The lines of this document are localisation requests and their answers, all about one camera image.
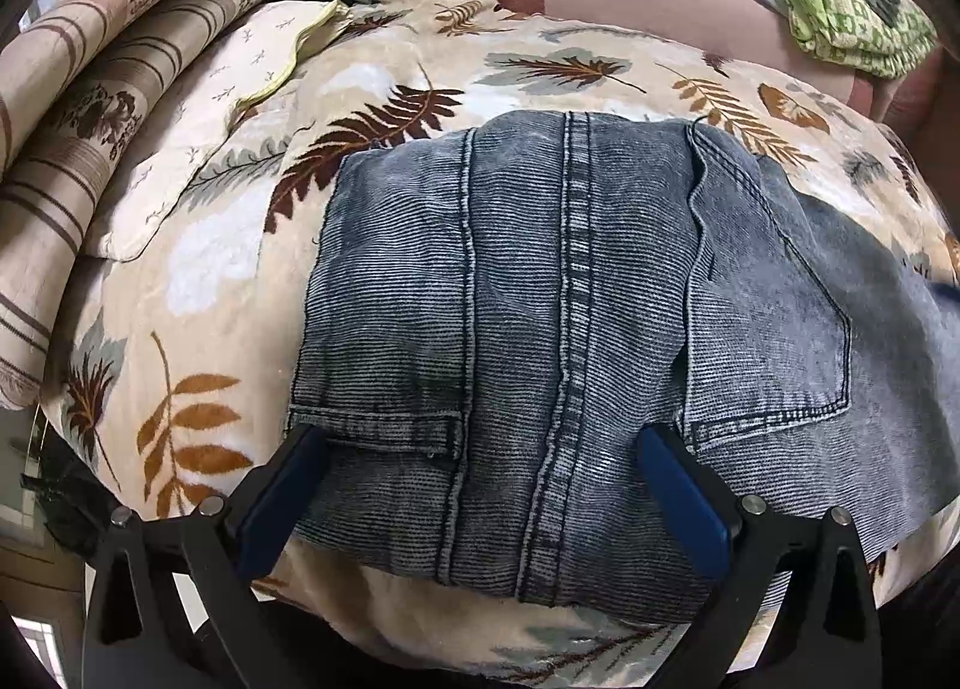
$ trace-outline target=orange leaf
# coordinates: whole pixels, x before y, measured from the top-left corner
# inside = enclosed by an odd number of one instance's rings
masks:
[[[210,402],[200,402],[189,408],[181,409],[174,415],[174,426],[186,429],[214,429],[216,427],[236,421],[239,414],[226,405],[215,405]]]
[[[790,96],[776,88],[771,88],[765,83],[760,83],[757,88],[760,93],[760,100],[763,106],[767,107],[767,112],[776,117],[777,120],[786,120],[800,128],[815,128],[823,131],[824,134],[830,133],[829,124],[823,117],[817,115],[814,110],[810,110],[802,104],[798,104]]]
[[[221,388],[229,388],[240,382],[237,378],[227,377],[227,375],[190,375],[176,384],[175,394],[204,394],[208,391],[219,391]]]
[[[222,445],[188,445],[176,449],[174,459],[184,470],[199,472],[201,475],[219,475],[253,467],[253,462],[248,457]]]
[[[150,497],[151,486],[154,485],[157,474],[160,473],[160,467],[162,467],[163,464],[163,452],[166,450],[169,436],[170,430],[163,430],[163,432],[160,433],[160,439],[157,440],[154,449],[143,462],[143,499],[145,500]]]
[[[207,497],[223,497],[224,499],[227,497],[224,492],[217,491],[217,489],[207,486],[205,483],[183,483],[181,481],[181,491],[184,492],[191,505],[200,505]]]
[[[170,516],[170,500],[174,496],[175,483],[176,478],[170,478],[160,489],[160,494],[157,494],[157,518],[168,518]]]
[[[140,427],[139,432],[136,433],[136,452],[138,452],[138,454],[142,454],[143,449],[150,445],[157,436],[157,430],[160,428],[160,419],[163,418],[163,411],[166,409],[166,406],[167,397],[163,397],[163,401],[157,406],[154,414],[143,422],[143,426]]]

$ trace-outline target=blue gripper pad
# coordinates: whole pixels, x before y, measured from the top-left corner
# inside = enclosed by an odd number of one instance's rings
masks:
[[[712,507],[704,491],[694,481],[677,454],[696,465],[683,449],[683,441],[665,439],[663,425],[649,425],[637,438],[637,468],[664,515],[664,524],[680,545],[694,569],[709,579],[723,579],[730,570],[731,534]],[[672,450],[670,445],[679,446]]]

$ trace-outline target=beige leaf-print blanket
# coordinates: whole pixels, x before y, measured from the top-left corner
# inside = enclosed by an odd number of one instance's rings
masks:
[[[78,261],[44,410],[145,518],[229,493],[280,443],[331,180],[360,150],[522,107],[704,117],[905,263],[957,280],[960,248],[899,142],[784,74],[708,64],[623,29],[525,19],[494,0],[365,1],[337,43],[240,123],[139,257]],[[942,558],[958,523],[954,504],[875,558],[877,601]],[[377,657],[534,686],[642,685],[683,634],[393,577],[296,538],[257,585]],[[757,658],[775,613],[757,620],[735,669]]]

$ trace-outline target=jeans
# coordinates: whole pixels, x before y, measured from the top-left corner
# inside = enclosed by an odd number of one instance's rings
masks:
[[[960,312],[731,136],[512,112],[348,158],[289,421],[298,532],[395,574],[631,622],[709,591],[635,473],[672,422],[738,494],[868,558],[960,493]]]

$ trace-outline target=folded green blanket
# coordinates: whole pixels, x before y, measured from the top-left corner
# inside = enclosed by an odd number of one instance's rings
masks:
[[[911,72],[936,46],[937,34],[911,0],[787,0],[790,33],[800,49],[822,61],[894,79]]]

